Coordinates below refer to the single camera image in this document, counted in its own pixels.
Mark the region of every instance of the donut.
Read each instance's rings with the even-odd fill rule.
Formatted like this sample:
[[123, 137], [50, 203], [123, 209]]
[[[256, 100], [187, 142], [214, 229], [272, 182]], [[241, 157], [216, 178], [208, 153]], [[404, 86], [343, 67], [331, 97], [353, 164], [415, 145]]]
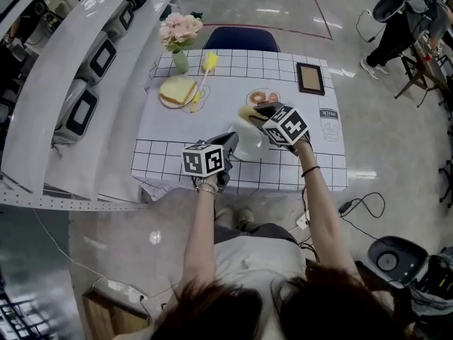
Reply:
[[249, 96], [249, 100], [254, 104], [264, 102], [266, 100], [266, 93], [262, 91], [252, 92]]
[[269, 95], [269, 102], [272, 103], [272, 102], [278, 102], [278, 95], [275, 93], [275, 92], [272, 92], [270, 95]]

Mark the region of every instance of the sneaker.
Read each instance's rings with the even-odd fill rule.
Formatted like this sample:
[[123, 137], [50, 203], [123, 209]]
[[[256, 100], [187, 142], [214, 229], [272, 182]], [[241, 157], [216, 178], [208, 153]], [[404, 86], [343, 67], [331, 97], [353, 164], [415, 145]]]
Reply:
[[243, 231], [244, 227], [248, 223], [254, 223], [255, 217], [250, 209], [241, 209], [238, 216], [238, 225], [237, 229]]
[[221, 210], [216, 212], [214, 221], [217, 225], [227, 227], [230, 229], [234, 228], [234, 211], [231, 206], [223, 207]]
[[371, 68], [371, 67], [365, 62], [365, 59], [362, 59], [362, 60], [360, 61], [360, 66], [361, 66], [365, 71], [367, 71], [368, 74], [369, 74], [371, 77], [373, 77], [374, 79], [377, 79], [378, 81], [380, 80], [380, 78], [378, 78], [378, 77], [376, 77], [376, 76], [374, 75], [374, 70], [373, 70], [373, 68]]
[[384, 73], [384, 74], [390, 74], [389, 68], [387, 68], [387, 66], [385, 66], [385, 65], [380, 65], [380, 64], [378, 64], [378, 65], [376, 66], [376, 69], [377, 69], [378, 71], [381, 71], [381, 72]]

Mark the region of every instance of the bracelet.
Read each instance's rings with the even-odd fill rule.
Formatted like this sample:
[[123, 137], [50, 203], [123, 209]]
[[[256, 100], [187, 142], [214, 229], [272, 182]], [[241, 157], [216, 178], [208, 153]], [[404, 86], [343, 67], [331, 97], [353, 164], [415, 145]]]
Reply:
[[207, 185], [207, 186], [210, 186], [212, 191], [214, 191], [215, 193], [218, 193], [219, 192], [219, 188], [217, 187], [217, 185], [215, 184], [212, 184], [212, 183], [199, 183], [198, 184], [198, 188], [200, 188], [201, 186], [203, 185]]
[[197, 187], [201, 186], [202, 184], [209, 185], [215, 193], [219, 192], [219, 187], [217, 186], [217, 184], [213, 181], [207, 180], [206, 178], [198, 179], [196, 181], [196, 184]]
[[310, 169], [308, 169], [307, 171], [304, 171], [304, 173], [302, 174], [302, 178], [305, 177], [310, 171], [312, 171], [314, 169], [320, 169], [320, 167], [319, 166], [313, 166]]
[[207, 189], [204, 189], [204, 188], [197, 188], [197, 191], [200, 191], [200, 190], [207, 191], [208, 193], [211, 193], [214, 196], [217, 194], [217, 193], [215, 193], [214, 191], [211, 191], [211, 190], [207, 190]]

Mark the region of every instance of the bread slice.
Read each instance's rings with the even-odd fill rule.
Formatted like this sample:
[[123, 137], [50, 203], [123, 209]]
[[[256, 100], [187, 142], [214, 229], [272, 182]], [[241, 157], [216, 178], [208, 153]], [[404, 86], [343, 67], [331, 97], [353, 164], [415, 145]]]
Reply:
[[183, 105], [193, 93], [197, 82], [186, 76], [171, 76], [161, 85], [159, 94], [162, 99], [176, 105]]

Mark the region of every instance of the black pants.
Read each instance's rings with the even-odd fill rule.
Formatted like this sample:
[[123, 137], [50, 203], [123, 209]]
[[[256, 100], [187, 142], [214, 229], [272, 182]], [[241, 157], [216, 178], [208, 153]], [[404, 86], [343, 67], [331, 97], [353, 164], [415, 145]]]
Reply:
[[287, 241], [297, 244], [296, 239], [281, 226], [267, 223], [257, 225], [254, 223], [248, 223], [244, 227], [244, 232], [241, 232], [237, 229], [230, 229], [223, 227], [221, 225], [214, 226], [214, 243], [222, 243], [230, 239], [239, 237], [241, 235], [250, 236], [250, 237], [262, 237], [262, 238], [276, 238], [276, 239], [285, 239]]
[[385, 27], [379, 47], [368, 57], [370, 67], [378, 64], [385, 65], [389, 60], [398, 57], [405, 49], [414, 43], [412, 32], [409, 30], [405, 14], [396, 14]]

